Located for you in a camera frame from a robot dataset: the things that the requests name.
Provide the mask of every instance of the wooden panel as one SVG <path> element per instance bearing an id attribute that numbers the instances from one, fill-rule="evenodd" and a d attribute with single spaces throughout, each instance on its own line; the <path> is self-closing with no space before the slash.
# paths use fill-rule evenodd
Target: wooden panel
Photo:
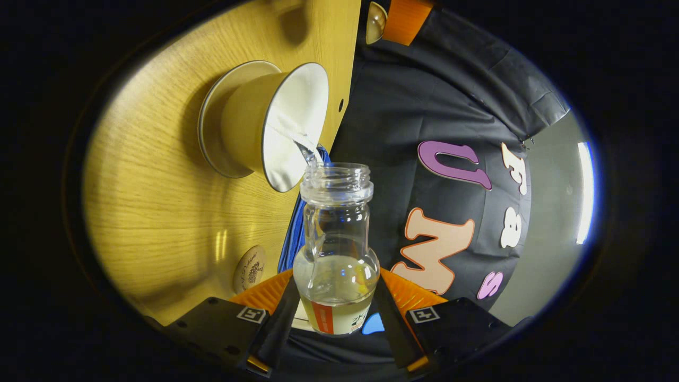
<path id="1" fill-rule="evenodd" d="M 276 274 L 299 188 L 281 194 L 261 174 L 214 172 L 198 147 L 200 105 L 246 61 L 283 71 L 318 62 L 330 83 L 320 138 L 329 149 L 348 102 L 359 3 L 246 3 L 158 52 L 113 97 L 88 149 L 83 203 L 100 263 L 141 313 L 167 324 L 207 296 L 231 298 L 253 245 L 266 250 L 263 278 Z"/>

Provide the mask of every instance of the black cloth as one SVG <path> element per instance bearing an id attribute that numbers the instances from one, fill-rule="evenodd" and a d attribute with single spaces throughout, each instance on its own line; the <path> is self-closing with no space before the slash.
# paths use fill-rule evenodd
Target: black cloth
<path id="1" fill-rule="evenodd" d="M 467 297 L 488 310 L 511 278 L 530 220 L 528 163 L 528 191 L 522 195 L 503 164 L 501 144 L 526 158 L 523 141 L 558 121 L 569 106 L 519 52 L 450 11 L 433 9 L 407 47 L 384 40 L 366 45 L 366 9 L 364 4 L 350 100 L 331 159 L 371 169 L 375 194 L 369 204 L 369 243 L 383 268 L 398 262 L 418 268 L 401 249 L 432 238 L 405 237 L 413 209 L 450 224 L 472 219 L 470 245 L 441 261 L 455 273 L 442 296 Z M 462 170 L 485 171 L 492 190 L 429 171 L 418 159 L 418 145 L 424 141 L 469 146 L 478 164 L 445 155 L 437 160 Z M 515 247 L 503 248 L 500 235 L 508 207 L 521 216 L 521 238 Z M 491 272 L 502 272 L 502 283 L 495 294 L 478 299 Z M 298 355 L 327 362 L 381 363 L 388 355 L 384 333 L 356 334 L 340 342 L 294 330 L 288 346 Z"/>

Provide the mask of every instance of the bottle neck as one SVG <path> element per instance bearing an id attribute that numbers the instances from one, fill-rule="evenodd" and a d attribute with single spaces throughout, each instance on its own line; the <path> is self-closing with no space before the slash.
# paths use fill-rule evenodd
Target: bottle neck
<path id="1" fill-rule="evenodd" d="M 349 207 L 370 201 L 373 189 L 368 166 L 357 163 L 322 163 L 306 168 L 299 194 L 310 204 Z"/>
<path id="2" fill-rule="evenodd" d="M 325 163 L 307 167 L 300 195 L 304 209 L 306 255 L 359 258 L 368 250 L 373 195 L 370 170 L 363 164 Z"/>
<path id="3" fill-rule="evenodd" d="M 304 208 L 304 238 L 310 257 L 343 255 L 359 258 L 368 251 L 370 210 L 367 203 Z"/>

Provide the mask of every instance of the bottle label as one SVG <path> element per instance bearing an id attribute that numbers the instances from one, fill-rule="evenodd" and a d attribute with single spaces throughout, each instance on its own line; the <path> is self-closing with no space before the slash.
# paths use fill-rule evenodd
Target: bottle label
<path id="1" fill-rule="evenodd" d="M 313 301 L 309 301 L 310 304 L 307 305 L 304 304 L 305 298 L 302 300 L 305 309 L 310 307 L 312 310 L 307 311 L 307 315 L 312 316 L 309 317 L 311 326 L 319 332 L 334 335 L 348 334 L 361 328 L 371 302 L 371 298 L 366 298 L 356 304 L 331 307 Z"/>

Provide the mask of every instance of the threaded bottle mouth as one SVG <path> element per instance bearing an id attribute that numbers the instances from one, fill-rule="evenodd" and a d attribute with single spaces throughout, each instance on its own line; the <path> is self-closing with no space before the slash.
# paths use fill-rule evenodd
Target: threaded bottle mouth
<path id="1" fill-rule="evenodd" d="M 348 206 L 370 201 L 373 189 L 365 164 L 323 163 L 306 168 L 299 193 L 307 203 Z"/>

